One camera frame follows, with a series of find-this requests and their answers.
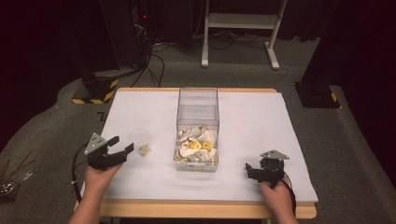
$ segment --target hand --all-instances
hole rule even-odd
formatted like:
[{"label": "hand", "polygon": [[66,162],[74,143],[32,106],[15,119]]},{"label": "hand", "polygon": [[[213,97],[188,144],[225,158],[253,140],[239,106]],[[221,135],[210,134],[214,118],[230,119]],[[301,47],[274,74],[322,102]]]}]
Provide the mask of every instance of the hand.
[{"label": "hand", "polygon": [[111,167],[106,171],[96,170],[87,166],[85,170],[85,191],[84,194],[93,194],[98,199],[105,195],[111,180],[122,164]]},{"label": "hand", "polygon": [[292,211],[291,197],[288,187],[282,181],[278,181],[273,189],[271,189],[265,182],[261,183],[261,187],[265,202],[274,212],[279,224],[298,223]]},{"label": "hand", "polygon": [[100,208],[103,197],[110,186],[111,180],[122,164],[106,171],[95,170],[91,166],[85,169],[85,191],[69,224],[99,223]]}]

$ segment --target white metal stand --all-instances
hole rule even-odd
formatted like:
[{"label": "white metal stand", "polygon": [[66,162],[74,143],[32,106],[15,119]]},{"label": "white metal stand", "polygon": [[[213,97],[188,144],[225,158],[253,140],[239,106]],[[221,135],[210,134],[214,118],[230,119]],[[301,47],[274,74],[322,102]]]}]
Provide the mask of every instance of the white metal stand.
[{"label": "white metal stand", "polygon": [[270,42],[265,42],[265,49],[271,61],[271,65],[275,70],[279,69],[274,53],[274,43],[277,31],[282,22],[283,12],[285,11],[288,0],[281,0],[279,12],[276,15],[256,15],[256,14],[227,14],[227,13],[209,13],[209,0],[206,0],[205,9],[205,34],[204,45],[202,50],[202,67],[209,66],[209,49],[207,45],[207,37],[209,27],[218,28],[243,28],[243,29],[263,29],[273,30]]}]

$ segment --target finger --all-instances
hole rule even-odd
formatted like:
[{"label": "finger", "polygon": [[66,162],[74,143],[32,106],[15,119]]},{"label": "finger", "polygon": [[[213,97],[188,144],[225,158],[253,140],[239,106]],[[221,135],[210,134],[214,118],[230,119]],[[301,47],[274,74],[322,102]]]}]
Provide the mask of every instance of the finger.
[{"label": "finger", "polygon": [[268,184],[265,183],[265,182],[261,182],[261,183],[260,183],[260,186],[261,186],[262,192],[263,192],[264,194],[267,194],[267,193],[269,193],[269,192],[272,191],[271,188],[268,186]]},{"label": "finger", "polygon": [[283,181],[282,180],[278,180],[277,182],[276,182],[276,187],[278,187],[278,186],[282,186],[282,187],[286,187],[285,186],[285,183],[283,183]]},{"label": "finger", "polygon": [[111,167],[110,169],[106,170],[108,174],[114,175],[122,166],[122,163],[116,166]]}]

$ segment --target gray carpet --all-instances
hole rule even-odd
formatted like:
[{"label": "gray carpet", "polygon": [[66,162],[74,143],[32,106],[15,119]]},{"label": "gray carpet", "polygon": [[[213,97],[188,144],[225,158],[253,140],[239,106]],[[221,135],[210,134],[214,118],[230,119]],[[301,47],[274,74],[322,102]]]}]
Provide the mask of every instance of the gray carpet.
[{"label": "gray carpet", "polygon": [[[277,40],[281,69],[272,70],[262,42],[234,43],[227,49],[209,49],[209,66],[201,67],[201,49],[180,45],[156,46],[165,63],[162,87],[274,88],[282,92],[299,139],[312,183],[317,191],[318,215],[301,223],[396,223],[396,190],[381,169],[354,120],[341,88],[331,86],[340,109],[301,106],[293,82],[300,81],[318,41]],[[220,47],[222,43],[211,42]],[[159,78],[162,64],[152,58],[149,68]],[[130,86],[137,75],[124,77],[119,87]],[[107,105],[73,105],[71,97],[80,80],[62,88],[56,105],[27,122],[0,154],[8,170],[32,151],[34,168],[21,184],[14,203],[0,204],[0,223],[66,223],[76,198],[71,185],[73,156],[93,132],[100,133],[101,113]],[[135,84],[153,87],[149,71]],[[84,166],[78,168],[82,180]]]}]

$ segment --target yellow and black tape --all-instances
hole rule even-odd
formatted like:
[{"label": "yellow and black tape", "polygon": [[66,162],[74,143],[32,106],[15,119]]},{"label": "yellow and black tape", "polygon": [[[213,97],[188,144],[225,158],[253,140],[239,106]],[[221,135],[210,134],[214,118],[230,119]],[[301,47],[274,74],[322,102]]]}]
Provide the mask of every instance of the yellow and black tape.
[{"label": "yellow and black tape", "polygon": [[114,94],[114,91],[116,89],[117,84],[119,83],[119,80],[116,79],[110,83],[110,86],[108,90],[106,91],[106,95],[103,99],[98,99],[98,98],[90,98],[90,97],[73,97],[72,102],[76,105],[86,105],[86,104],[94,104],[94,105],[101,105],[101,104],[107,104],[111,97]]},{"label": "yellow and black tape", "polygon": [[332,100],[333,100],[334,102],[337,102],[337,97],[335,96],[334,92],[332,92]]}]

